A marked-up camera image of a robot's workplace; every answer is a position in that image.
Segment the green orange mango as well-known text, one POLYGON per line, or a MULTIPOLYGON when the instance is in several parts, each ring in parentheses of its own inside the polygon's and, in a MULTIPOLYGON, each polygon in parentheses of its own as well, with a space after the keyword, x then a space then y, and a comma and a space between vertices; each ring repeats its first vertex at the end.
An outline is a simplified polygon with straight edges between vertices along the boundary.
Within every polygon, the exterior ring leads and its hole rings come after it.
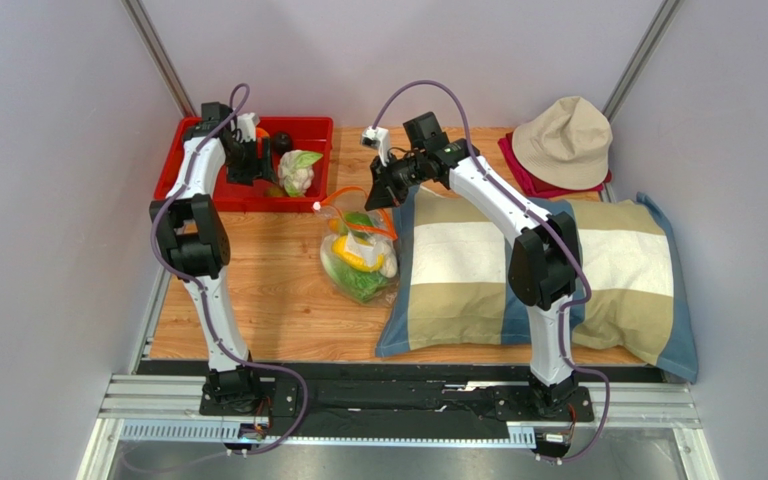
POLYGON ((346 212, 342 216, 342 225, 349 230, 368 231, 376 223, 364 212, 346 212))

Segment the olive green fruit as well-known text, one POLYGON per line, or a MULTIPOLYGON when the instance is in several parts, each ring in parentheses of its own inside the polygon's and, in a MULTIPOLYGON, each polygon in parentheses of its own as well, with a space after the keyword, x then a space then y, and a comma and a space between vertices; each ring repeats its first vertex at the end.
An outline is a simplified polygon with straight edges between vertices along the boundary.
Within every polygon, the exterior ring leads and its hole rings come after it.
POLYGON ((264 192, 266 198, 287 198, 288 193, 279 185, 270 185, 264 192))

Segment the yellow bell pepper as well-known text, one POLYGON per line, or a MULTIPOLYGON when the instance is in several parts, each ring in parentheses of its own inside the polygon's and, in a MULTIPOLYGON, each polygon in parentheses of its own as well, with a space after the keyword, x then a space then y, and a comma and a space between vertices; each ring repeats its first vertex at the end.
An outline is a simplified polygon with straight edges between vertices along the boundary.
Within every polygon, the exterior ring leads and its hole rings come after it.
POLYGON ((377 247, 353 234, 338 236, 332 243, 331 251, 355 270, 375 272, 380 269, 381 257, 377 247))

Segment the clear zip top bag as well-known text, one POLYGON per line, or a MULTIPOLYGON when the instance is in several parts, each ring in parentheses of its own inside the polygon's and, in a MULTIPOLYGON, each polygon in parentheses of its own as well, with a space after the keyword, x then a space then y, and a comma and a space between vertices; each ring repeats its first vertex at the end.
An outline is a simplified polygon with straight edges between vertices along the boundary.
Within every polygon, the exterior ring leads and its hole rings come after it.
POLYGON ((359 186, 336 190, 313 205, 323 223, 319 256, 344 297, 365 306, 391 305, 399 282, 398 235, 386 210, 365 209, 359 186))

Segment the green lettuce cabbage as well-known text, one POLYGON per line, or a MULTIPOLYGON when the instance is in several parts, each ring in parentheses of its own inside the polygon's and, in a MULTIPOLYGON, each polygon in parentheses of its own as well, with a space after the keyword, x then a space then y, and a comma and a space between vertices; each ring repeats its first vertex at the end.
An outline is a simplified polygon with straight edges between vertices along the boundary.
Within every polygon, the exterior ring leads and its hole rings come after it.
POLYGON ((356 270, 331 256, 325 256, 322 265, 336 288, 359 303, 369 302, 388 285, 388 279, 378 272, 356 270))

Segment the white radish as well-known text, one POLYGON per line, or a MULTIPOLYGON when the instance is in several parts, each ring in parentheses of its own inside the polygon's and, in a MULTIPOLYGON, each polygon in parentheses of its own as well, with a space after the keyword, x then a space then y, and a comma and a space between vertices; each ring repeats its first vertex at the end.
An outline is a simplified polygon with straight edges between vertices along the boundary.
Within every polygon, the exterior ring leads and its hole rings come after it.
POLYGON ((383 242, 377 245, 381 257, 381 266, 378 272, 385 278, 394 278, 398 273, 398 259, 392 245, 383 242))

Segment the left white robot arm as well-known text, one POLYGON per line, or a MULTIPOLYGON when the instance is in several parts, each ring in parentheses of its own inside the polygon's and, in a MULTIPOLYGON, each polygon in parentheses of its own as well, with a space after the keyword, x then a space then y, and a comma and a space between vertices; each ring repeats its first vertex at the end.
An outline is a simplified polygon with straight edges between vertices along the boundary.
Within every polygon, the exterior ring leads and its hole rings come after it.
POLYGON ((207 342, 208 372, 202 388, 204 415, 250 415, 265 395, 250 351, 236 324, 226 268, 231 246, 213 200, 217 182, 251 186, 274 182, 271 141, 260 136, 255 113, 221 102, 205 103, 201 118, 183 136, 184 155, 166 198, 149 207, 151 248, 160 264, 182 280, 207 342))

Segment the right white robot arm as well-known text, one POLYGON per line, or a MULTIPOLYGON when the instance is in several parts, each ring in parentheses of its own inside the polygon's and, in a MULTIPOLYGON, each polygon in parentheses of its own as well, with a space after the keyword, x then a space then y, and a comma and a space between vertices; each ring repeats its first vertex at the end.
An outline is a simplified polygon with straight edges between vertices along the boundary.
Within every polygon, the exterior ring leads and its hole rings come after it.
POLYGON ((368 210, 402 206, 412 187, 434 181, 468 200, 511 248, 507 283, 527 309, 532 354, 530 407, 544 418, 567 411, 578 387, 570 357, 570 310, 585 282, 574 219, 552 214, 508 185, 469 138, 452 141, 428 112, 403 125, 410 148, 391 152, 390 133, 366 128, 361 144, 376 150, 368 210))

